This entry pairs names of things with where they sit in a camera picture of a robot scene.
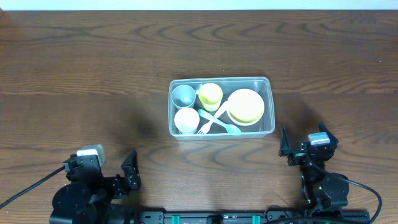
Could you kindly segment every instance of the green tape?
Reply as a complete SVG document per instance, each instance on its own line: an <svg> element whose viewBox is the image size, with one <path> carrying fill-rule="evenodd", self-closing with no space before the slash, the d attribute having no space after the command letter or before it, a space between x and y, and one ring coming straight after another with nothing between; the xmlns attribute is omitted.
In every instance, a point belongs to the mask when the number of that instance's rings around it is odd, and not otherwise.
<svg viewBox="0 0 398 224"><path fill-rule="evenodd" d="M172 224L180 224L180 216L172 215Z"/></svg>
<svg viewBox="0 0 398 224"><path fill-rule="evenodd" d="M261 224L261 217L259 215L253 215L252 224Z"/></svg>

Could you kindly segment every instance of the yellow bowl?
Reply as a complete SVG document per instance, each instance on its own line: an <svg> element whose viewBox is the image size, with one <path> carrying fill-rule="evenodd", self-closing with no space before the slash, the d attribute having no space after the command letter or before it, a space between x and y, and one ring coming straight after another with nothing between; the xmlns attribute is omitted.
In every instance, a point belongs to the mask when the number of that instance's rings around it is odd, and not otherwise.
<svg viewBox="0 0 398 224"><path fill-rule="evenodd" d="M252 125L264 114L264 100L253 90L240 89L228 98L227 114L238 125Z"/></svg>

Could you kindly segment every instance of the plastic bin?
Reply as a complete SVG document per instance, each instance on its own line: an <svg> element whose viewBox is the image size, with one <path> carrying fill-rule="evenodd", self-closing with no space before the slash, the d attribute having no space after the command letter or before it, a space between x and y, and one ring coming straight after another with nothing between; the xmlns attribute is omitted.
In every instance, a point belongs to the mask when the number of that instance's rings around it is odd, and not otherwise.
<svg viewBox="0 0 398 224"><path fill-rule="evenodd" d="M172 103L171 94L174 88L179 85L190 85L194 90L199 90L200 87L206 83L215 83L221 87L223 90L223 104L230 94L234 91L248 88L259 93L264 100L265 110L261 119L254 125L250 126L238 126L242 131L240 134L229 134L226 132L225 128L218 124L213 123L208 134L200 137L197 134L180 134L179 130L174 125L174 116L178 111L174 104ZM199 97L197 96L195 100L195 105L193 107L195 110L203 109L200 103ZM220 120L227 124L234 124L226 112L224 112L220 117ZM207 123L208 120L205 118L200 118L199 129ZM265 135L273 132L275 130L275 114L274 114L274 100L272 99L271 86L269 80L265 77L237 77L237 78L195 78L186 80L173 80L170 83L169 89L169 130L170 134L174 136L179 141L188 140L211 140L211 139L240 139L240 138L263 138Z"/></svg>

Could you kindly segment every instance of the yellow cup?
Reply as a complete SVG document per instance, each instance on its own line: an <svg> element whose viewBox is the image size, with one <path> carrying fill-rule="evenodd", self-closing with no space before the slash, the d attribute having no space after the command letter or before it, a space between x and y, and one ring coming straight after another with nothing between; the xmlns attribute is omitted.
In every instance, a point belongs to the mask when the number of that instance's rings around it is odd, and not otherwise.
<svg viewBox="0 0 398 224"><path fill-rule="evenodd" d="M200 88L198 96L205 110L213 112L220 107L223 91L215 83L206 83Z"/></svg>

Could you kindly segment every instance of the spoon handle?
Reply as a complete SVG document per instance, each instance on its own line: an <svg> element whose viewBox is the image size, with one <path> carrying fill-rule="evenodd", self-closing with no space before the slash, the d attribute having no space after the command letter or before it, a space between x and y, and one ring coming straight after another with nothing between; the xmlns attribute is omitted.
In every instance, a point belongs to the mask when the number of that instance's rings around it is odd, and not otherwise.
<svg viewBox="0 0 398 224"><path fill-rule="evenodd" d="M222 122L222 121L220 121L219 119L215 118L213 115L207 113L206 111L204 111L204 110L202 110L202 109L199 109L199 110L198 110L198 114L199 114L202 118L206 118L206 119L208 119L209 121L212 121L212 122L214 122L214 123L216 123L216 124L219 124L219 125L221 125L222 127L226 128L226 124L225 124L224 122Z"/></svg>

